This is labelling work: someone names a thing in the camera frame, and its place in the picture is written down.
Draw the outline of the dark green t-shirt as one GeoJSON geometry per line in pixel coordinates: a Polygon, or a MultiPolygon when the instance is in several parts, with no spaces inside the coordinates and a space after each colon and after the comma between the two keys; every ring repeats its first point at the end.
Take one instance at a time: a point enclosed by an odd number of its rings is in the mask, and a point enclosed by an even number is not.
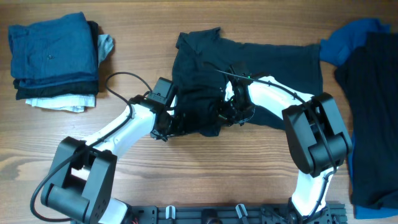
{"type": "Polygon", "coordinates": [[[236,62],[252,74],[273,76],[279,83],[312,95],[323,91],[320,45],[270,45],[234,42],[222,38],[219,27],[180,33],[172,69],[177,86],[177,116],[184,134],[217,136],[218,109],[229,78],[225,72],[236,62]]]}

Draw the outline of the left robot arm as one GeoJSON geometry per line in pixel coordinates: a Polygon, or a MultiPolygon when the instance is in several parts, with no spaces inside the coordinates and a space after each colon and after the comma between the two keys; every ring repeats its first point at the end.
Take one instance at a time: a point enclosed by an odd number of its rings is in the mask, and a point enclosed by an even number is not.
{"type": "Polygon", "coordinates": [[[163,141],[171,135],[177,98],[137,95],[123,113],[82,140],[67,137],[55,152],[49,173],[32,195],[70,223],[137,223],[132,207],[111,196],[116,164],[140,138],[163,141]]]}

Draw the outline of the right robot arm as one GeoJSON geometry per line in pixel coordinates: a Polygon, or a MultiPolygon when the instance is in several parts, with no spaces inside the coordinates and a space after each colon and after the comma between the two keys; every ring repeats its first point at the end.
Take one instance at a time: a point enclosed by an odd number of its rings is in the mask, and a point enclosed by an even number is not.
{"type": "Polygon", "coordinates": [[[260,108],[284,123],[289,152],[299,169],[289,199],[289,220],[309,223],[324,215],[330,180],[352,150],[333,97],[302,93],[272,76],[229,73],[228,78],[223,101],[239,113],[239,123],[251,119],[260,108]]]}

